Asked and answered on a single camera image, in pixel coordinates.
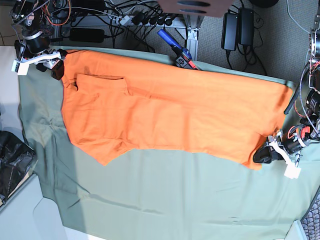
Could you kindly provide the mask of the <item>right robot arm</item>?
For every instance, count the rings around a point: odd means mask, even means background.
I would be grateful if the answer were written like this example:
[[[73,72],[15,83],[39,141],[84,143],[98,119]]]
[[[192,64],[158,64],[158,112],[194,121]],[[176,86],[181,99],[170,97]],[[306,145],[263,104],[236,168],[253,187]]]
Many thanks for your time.
[[[12,28],[21,28],[22,38],[14,43],[16,59],[11,71],[18,76],[26,76],[30,65],[45,72],[51,71],[51,77],[60,80],[65,72],[64,60],[67,52],[51,48],[51,36],[55,25],[50,20],[50,0],[17,0],[10,12]]]

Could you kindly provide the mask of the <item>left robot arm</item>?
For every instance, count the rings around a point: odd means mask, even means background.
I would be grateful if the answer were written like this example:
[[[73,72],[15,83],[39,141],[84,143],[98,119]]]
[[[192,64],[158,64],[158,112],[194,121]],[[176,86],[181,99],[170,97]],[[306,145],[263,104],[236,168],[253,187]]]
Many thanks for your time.
[[[299,83],[284,114],[294,110],[299,124],[283,132],[269,135],[264,144],[253,155],[253,162],[270,164],[273,161],[291,163],[295,157],[297,167],[301,151],[320,142],[320,21],[316,20],[309,34],[309,60],[306,62]]]

